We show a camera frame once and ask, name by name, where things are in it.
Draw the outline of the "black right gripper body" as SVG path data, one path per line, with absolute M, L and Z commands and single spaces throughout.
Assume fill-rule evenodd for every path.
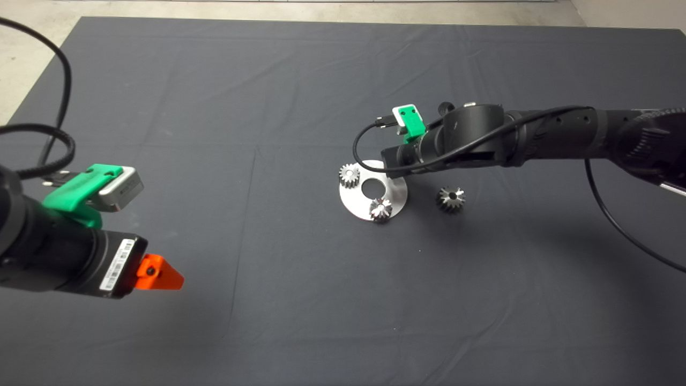
M 439 157 L 439 135 L 426 134 L 410 144 L 387 147 L 381 151 L 381 157 L 385 169 L 413 166 L 413 169 L 410 171 L 386 172 L 385 175 L 392 179 L 409 176 L 410 174 L 433 173 L 438 169 L 436 166 L 419 168 L 417 165 Z

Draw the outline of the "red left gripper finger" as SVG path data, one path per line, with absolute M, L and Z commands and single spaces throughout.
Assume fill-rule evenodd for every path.
M 137 290 L 181 290 L 184 277 L 164 257 L 145 254 L 136 273 Z

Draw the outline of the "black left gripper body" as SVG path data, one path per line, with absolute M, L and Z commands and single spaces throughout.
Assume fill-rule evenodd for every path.
M 120 300 L 130 295 L 148 241 L 137 234 L 96 231 L 96 249 L 88 267 L 88 295 Z

